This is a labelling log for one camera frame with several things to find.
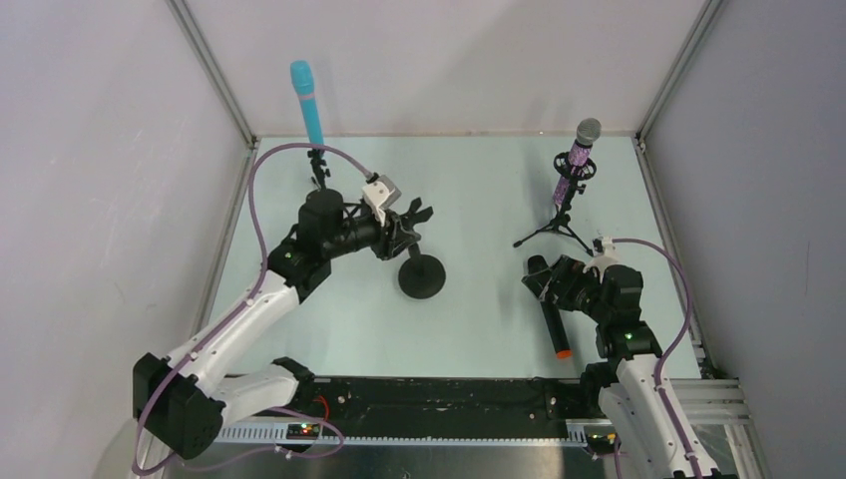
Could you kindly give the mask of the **black microphone orange end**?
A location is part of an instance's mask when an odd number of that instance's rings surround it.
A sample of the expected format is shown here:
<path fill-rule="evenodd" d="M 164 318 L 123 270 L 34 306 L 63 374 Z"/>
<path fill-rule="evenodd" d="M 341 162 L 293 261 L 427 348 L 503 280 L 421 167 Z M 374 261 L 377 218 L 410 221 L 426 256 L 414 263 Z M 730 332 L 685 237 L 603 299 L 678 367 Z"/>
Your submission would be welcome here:
<path fill-rule="evenodd" d="M 554 303 L 539 302 L 553 349 L 558 359 L 573 355 L 559 309 Z"/>

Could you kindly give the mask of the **round base mic stand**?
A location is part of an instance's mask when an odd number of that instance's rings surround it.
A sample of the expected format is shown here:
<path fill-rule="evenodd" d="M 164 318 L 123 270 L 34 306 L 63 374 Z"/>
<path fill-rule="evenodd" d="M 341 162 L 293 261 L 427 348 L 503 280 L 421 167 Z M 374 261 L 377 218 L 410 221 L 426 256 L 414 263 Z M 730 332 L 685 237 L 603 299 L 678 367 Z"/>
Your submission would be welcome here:
<path fill-rule="evenodd" d="M 414 299 L 428 299 L 441 291 L 446 282 L 446 269 L 435 256 L 421 251 L 413 244 L 398 272 L 398 285 L 401 291 Z"/>

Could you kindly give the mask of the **black tripod mic stand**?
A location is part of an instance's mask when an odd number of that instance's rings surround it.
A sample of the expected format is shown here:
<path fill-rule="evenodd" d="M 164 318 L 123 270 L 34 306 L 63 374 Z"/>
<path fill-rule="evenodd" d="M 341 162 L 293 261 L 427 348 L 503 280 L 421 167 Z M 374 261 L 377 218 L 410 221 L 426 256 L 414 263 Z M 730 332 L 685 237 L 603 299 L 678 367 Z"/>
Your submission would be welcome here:
<path fill-rule="evenodd" d="M 319 190 L 326 190 L 326 179 L 330 177 L 330 171 L 324 159 L 324 152 L 319 149 L 310 149 L 307 156 L 312 171 L 312 182 Z"/>

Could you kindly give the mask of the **shock mount tripod stand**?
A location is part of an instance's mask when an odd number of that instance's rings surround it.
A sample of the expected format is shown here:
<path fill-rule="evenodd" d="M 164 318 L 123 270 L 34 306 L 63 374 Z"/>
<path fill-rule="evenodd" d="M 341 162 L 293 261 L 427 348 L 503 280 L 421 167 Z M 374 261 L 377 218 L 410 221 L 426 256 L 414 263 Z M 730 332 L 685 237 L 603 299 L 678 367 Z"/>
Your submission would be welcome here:
<path fill-rule="evenodd" d="M 513 243 L 514 248 L 520 247 L 537 234 L 550 233 L 573 239 L 582 247 L 588 256 L 594 255 L 593 249 L 570 227 L 570 210 L 572 209 L 572 201 L 575 195 L 582 195 L 584 193 L 587 187 L 586 182 L 595 176 L 597 166 L 590 157 L 585 158 L 585 161 L 581 165 L 577 165 L 570 161 L 569 156 L 569 152 L 561 152 L 553 160 L 553 166 L 560 175 L 560 179 L 565 181 L 566 186 L 562 202 L 559 206 L 556 206 L 555 215 L 545 225 L 536 229 L 525 238 L 515 241 Z"/>

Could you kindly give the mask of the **purple glitter microphone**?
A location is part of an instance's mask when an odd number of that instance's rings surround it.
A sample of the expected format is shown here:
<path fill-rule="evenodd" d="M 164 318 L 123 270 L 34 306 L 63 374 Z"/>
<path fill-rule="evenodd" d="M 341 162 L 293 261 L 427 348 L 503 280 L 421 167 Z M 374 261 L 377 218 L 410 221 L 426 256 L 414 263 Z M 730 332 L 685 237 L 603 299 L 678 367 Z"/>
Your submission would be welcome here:
<path fill-rule="evenodd" d="M 576 138 L 571 148 L 554 158 L 554 167 L 560 174 L 553 201 L 561 209 L 570 201 L 584 177 L 594 143 L 602 133 L 602 124 L 596 118 L 587 118 L 578 124 Z"/>

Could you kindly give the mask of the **blue toy microphone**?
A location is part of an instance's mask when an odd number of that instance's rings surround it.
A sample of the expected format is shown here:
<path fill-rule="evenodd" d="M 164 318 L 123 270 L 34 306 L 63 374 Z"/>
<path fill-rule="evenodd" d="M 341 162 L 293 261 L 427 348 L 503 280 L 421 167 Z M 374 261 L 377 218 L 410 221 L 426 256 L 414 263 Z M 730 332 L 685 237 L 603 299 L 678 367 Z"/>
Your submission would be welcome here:
<path fill-rule="evenodd" d="M 290 64 L 289 73 L 308 141 L 311 144 L 323 145 L 324 135 L 317 108 L 315 83 L 311 68 L 305 60 L 296 60 Z"/>

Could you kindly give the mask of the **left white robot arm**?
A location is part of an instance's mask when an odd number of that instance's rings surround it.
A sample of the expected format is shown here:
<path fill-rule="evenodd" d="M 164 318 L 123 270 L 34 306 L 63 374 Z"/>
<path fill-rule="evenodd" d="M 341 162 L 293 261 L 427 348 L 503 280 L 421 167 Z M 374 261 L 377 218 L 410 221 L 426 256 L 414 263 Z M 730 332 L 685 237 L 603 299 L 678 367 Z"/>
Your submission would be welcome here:
<path fill-rule="evenodd" d="M 163 357 L 143 355 L 133 368 L 133 414 L 172 455 L 194 459 L 225 427 L 288 404 L 309 377 L 290 358 L 239 377 L 230 367 L 277 321 L 302 305 L 331 274 L 334 259 L 362 249 L 390 260 L 416 245 L 415 228 L 433 215 L 421 200 L 398 214 L 370 194 L 356 205 L 340 192 L 309 193 L 296 223 L 273 250 L 264 249 L 254 286 L 229 312 Z"/>

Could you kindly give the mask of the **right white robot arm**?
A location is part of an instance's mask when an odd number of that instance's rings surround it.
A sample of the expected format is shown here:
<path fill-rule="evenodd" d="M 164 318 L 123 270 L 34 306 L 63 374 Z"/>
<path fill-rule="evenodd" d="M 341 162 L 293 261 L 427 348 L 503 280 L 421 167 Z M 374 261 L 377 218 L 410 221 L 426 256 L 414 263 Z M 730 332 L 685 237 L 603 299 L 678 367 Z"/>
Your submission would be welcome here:
<path fill-rule="evenodd" d="M 527 260 L 523 285 L 545 316 L 580 312 L 596 325 L 600 361 L 580 376 L 589 404 L 611 421 L 620 450 L 643 478 L 723 478 L 684 414 L 660 361 L 663 351 L 640 317 L 643 279 L 619 263 L 587 266 L 563 255 Z"/>

